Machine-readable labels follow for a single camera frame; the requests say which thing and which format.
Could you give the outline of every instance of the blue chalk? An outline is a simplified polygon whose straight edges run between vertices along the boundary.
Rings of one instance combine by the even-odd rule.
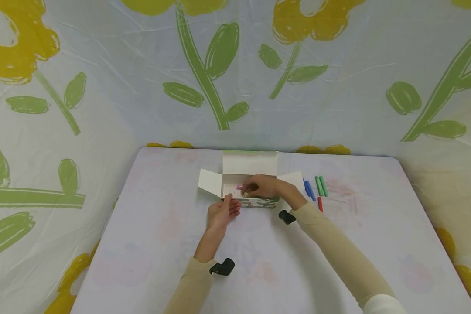
[[[311,193],[309,192],[309,188],[307,187],[307,182],[305,182],[304,178],[302,178],[302,180],[304,180],[305,192],[307,192],[307,195],[311,197]]]
[[[312,198],[312,201],[316,201],[316,196],[314,195],[314,192],[312,191],[312,186],[309,180],[305,181],[305,184],[307,185],[307,188],[309,189],[309,196]]]

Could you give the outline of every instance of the green stem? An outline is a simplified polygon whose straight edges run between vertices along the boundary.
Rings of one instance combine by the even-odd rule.
[[[180,35],[181,45],[183,47],[183,53],[192,69],[192,72],[197,79],[197,82],[205,93],[206,98],[211,105],[211,109],[215,114],[216,122],[218,123],[219,130],[229,130],[229,122],[225,116],[225,110],[223,109],[222,101],[216,91],[215,85],[206,73],[205,66],[197,52],[197,48],[190,32],[187,19],[182,9],[176,10],[176,24],[178,26],[178,33]]]
[[[454,57],[447,70],[434,88],[424,110],[415,120],[401,142],[413,142],[423,132],[424,128],[431,122],[434,116],[447,103],[452,94],[456,92],[458,82],[462,79],[469,64],[471,63],[471,39],[462,47]]]
[[[39,70],[36,70],[34,72],[34,74],[35,74],[35,77],[37,78],[37,80],[42,84],[42,86],[47,90],[49,95],[51,95],[51,97],[54,99],[54,102],[57,103],[59,109],[61,109],[61,112],[63,113],[66,120],[68,121],[73,133],[75,135],[79,135],[80,134],[80,129],[77,125],[77,122],[73,118],[73,115],[71,114],[70,109],[68,109],[68,107],[65,105],[63,100],[61,100],[61,97],[58,95],[58,93],[56,92],[54,87],[46,79],[44,74],[42,74]]]
[[[286,83],[286,80],[288,79],[288,75],[290,75],[291,69],[295,65],[295,61],[297,59],[298,53],[300,52],[301,46],[302,46],[302,42],[298,41],[297,43],[295,43],[295,47],[293,48],[293,52],[291,53],[291,57],[288,61],[288,65],[286,66],[286,69],[284,70],[283,76],[281,76],[281,79],[279,80],[276,87],[270,94],[269,96],[270,99],[276,99],[277,95],[283,88],[284,83]]]
[[[0,188],[0,207],[76,208],[84,205],[85,195],[65,195],[63,192],[33,188]]]

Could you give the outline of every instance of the open box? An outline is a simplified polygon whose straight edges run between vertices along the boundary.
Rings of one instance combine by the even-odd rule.
[[[229,193],[238,199],[242,207],[275,208],[278,198],[245,198],[238,185],[244,184],[255,174],[265,174],[289,182],[303,189],[302,173],[277,175],[278,152],[223,151],[222,174],[201,169],[199,188],[219,198]]]

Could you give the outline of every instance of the table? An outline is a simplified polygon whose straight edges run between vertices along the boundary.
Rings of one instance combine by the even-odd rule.
[[[197,187],[222,151],[142,148],[104,231],[72,314],[162,313],[218,199]],[[322,175],[324,213],[374,263],[408,313],[471,314],[471,300],[397,159],[279,153],[279,174]],[[202,313],[361,313],[297,223],[242,208],[216,254]]]

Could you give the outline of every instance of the black wrist strap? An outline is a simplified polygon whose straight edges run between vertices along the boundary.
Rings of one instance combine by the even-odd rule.
[[[279,218],[286,224],[289,225],[292,222],[296,221],[296,218],[294,215],[290,214],[287,211],[281,211],[279,212]]]
[[[212,268],[209,268],[209,274],[218,274],[222,276],[228,276],[235,267],[235,262],[230,258],[226,258],[223,264],[216,263]]]

